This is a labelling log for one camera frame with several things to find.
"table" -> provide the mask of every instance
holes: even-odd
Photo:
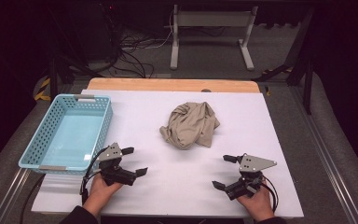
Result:
[[[199,92],[204,89],[212,92]],[[254,82],[94,78],[83,93],[111,97],[114,116],[105,144],[119,139],[121,147],[135,147],[133,154],[123,158],[122,167],[149,168],[132,187],[122,188],[102,215],[247,217],[241,205],[212,185],[213,180],[225,184],[237,181],[238,164],[223,161],[223,155],[246,152],[278,163],[263,172],[280,196],[276,215],[303,217],[266,103]],[[207,101],[221,125],[215,130],[210,148],[179,150],[162,140],[158,128],[166,125],[175,105],[193,100]],[[81,176],[46,175],[32,210],[71,212],[81,204],[80,182]]]

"blue plastic basket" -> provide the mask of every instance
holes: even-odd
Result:
[[[109,96],[58,95],[19,166],[43,174],[85,174],[91,159],[103,148],[112,115]]]

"basket handle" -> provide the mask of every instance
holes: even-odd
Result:
[[[94,95],[88,95],[88,94],[74,94],[75,99],[94,99]]]
[[[39,170],[66,171],[66,166],[40,165]]]

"black cable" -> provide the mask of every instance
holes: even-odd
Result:
[[[147,35],[144,35],[143,37],[140,37],[137,35],[138,33],[134,33],[134,34],[130,34],[130,35],[125,35],[119,45],[122,47],[122,48],[129,48],[131,49],[131,52],[134,52],[137,48],[145,48],[144,46],[142,46],[142,43],[145,42],[145,41],[149,41],[149,42],[152,42],[153,44],[153,41],[150,41],[152,40],[153,38],[151,36],[147,36]]]
[[[272,189],[269,188],[269,186],[261,183],[261,186],[263,186],[264,188],[266,188],[272,195],[272,212],[275,213],[275,210],[277,209],[277,205],[276,205],[276,198],[275,198],[275,194],[272,191]]]
[[[139,65],[141,65],[142,71],[139,70],[139,68],[136,66],[137,63],[133,63],[131,61],[128,61],[127,58],[124,56],[124,54],[127,54],[127,55],[131,56]],[[126,52],[124,50],[123,50],[123,56],[124,56],[124,59],[125,59],[125,60],[123,60],[123,62],[131,63],[136,69],[138,69],[138,71],[140,73],[143,74],[143,77],[146,76],[146,72],[145,72],[145,68],[144,68],[143,64],[137,58],[135,58],[135,56],[131,55],[130,53],[128,53],[128,52]]]
[[[143,39],[134,39],[133,41],[123,41],[121,44],[122,48],[131,49],[130,53],[134,52],[136,49],[146,49],[152,45],[155,45],[161,41],[165,40],[157,40],[154,37],[144,37]]]
[[[25,212],[25,207],[28,204],[28,201],[30,200],[32,193],[34,192],[34,190],[36,189],[36,187],[40,187],[40,185],[43,182],[43,179],[45,178],[45,175],[41,175],[39,177],[39,179],[37,179],[37,181],[34,183],[34,186],[32,187],[31,191],[29,192],[27,198],[25,199],[24,205],[22,206],[21,209],[21,215],[20,215],[20,224],[22,224],[23,220],[24,220],[24,212]]]
[[[275,191],[275,196],[277,197],[277,204],[276,204],[276,207],[278,207],[278,203],[279,203],[279,197],[278,197],[278,192],[277,192],[277,190],[275,189],[275,186],[272,184],[272,182],[268,179],[268,178],[266,178],[264,175],[263,175],[263,177],[270,183],[270,185],[272,186],[272,188],[274,189],[274,191]]]
[[[90,180],[90,179],[92,179],[95,175],[97,175],[97,174],[99,174],[99,173],[100,173],[100,172],[96,172],[96,173],[94,173],[93,175],[91,175],[91,176],[88,178],[88,180],[87,180],[87,181],[89,182],[89,180]]]
[[[92,165],[94,164],[94,162],[97,160],[97,158],[101,155],[101,153],[105,152],[108,149],[108,147],[105,147],[103,149],[101,149],[94,158],[92,158],[91,162],[89,163],[89,167],[87,168],[87,171],[85,173],[85,175],[83,176],[83,180],[80,186],[80,195],[82,196],[82,203],[84,204],[84,202],[87,200],[87,198],[89,197],[89,191],[87,190],[86,186],[87,183],[90,180],[89,174],[92,168]]]
[[[122,60],[122,61],[125,62],[125,63],[130,63],[130,64],[132,64],[132,65],[139,71],[139,73],[137,73],[137,74],[140,75],[140,76],[143,77],[143,78],[146,78],[146,71],[145,71],[144,65],[150,66],[150,68],[151,68],[151,72],[150,72],[149,78],[151,78],[152,75],[153,75],[153,73],[154,73],[154,69],[155,69],[155,68],[154,68],[153,64],[151,64],[151,63],[140,63],[139,61],[138,61],[138,63],[134,63],[134,62],[128,61],[127,58],[125,58],[125,60]],[[140,64],[141,67],[143,68],[143,71],[139,70],[139,68],[136,67],[136,64]]]

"metal stand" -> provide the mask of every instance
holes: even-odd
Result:
[[[310,93],[312,89],[312,76],[313,76],[313,65],[311,59],[299,60],[297,65],[293,68],[289,78],[286,79],[287,85],[297,86],[301,81],[302,77],[305,76],[304,92],[303,92],[303,106],[310,113]]]
[[[178,6],[173,8],[173,43],[171,54],[171,69],[178,67],[179,54],[179,26],[233,26],[246,27],[244,39],[240,39],[240,48],[248,70],[255,70],[249,50],[247,48],[252,28],[255,22],[257,7],[252,11],[236,12],[204,12],[204,11],[178,11]]]

